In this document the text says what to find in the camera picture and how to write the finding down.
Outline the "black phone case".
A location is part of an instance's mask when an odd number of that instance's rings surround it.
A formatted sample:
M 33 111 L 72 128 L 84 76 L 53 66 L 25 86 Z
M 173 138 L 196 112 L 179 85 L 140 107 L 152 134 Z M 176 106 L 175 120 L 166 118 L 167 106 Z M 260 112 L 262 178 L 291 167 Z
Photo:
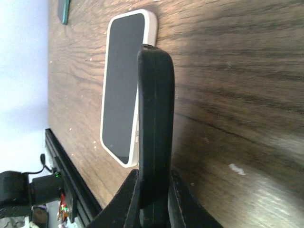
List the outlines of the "black phone case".
M 144 44 L 138 54 L 139 176 L 143 209 L 167 210 L 175 74 L 171 56 Z

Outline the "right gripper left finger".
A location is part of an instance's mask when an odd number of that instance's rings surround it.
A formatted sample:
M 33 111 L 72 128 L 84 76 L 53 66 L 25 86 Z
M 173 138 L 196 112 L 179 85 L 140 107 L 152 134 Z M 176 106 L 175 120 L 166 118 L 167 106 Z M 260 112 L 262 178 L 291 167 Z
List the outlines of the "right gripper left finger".
M 88 228 L 140 227 L 139 171 L 131 170 L 111 202 L 87 225 Z

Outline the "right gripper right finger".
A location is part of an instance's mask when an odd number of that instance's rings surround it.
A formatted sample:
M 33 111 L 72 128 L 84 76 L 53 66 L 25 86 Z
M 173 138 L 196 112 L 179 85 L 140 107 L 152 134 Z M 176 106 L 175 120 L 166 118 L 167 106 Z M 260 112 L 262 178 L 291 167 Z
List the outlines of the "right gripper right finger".
M 180 174 L 172 170 L 168 193 L 168 212 L 172 228 L 221 228 L 199 203 L 182 180 Z

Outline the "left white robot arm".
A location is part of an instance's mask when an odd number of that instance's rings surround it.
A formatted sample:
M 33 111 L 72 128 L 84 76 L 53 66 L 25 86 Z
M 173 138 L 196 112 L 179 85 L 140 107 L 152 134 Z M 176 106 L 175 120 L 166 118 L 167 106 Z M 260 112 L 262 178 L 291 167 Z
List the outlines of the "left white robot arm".
M 61 175 L 33 178 L 26 173 L 5 171 L 0 174 L 0 217 L 26 217 L 33 206 L 59 200 L 64 192 Z

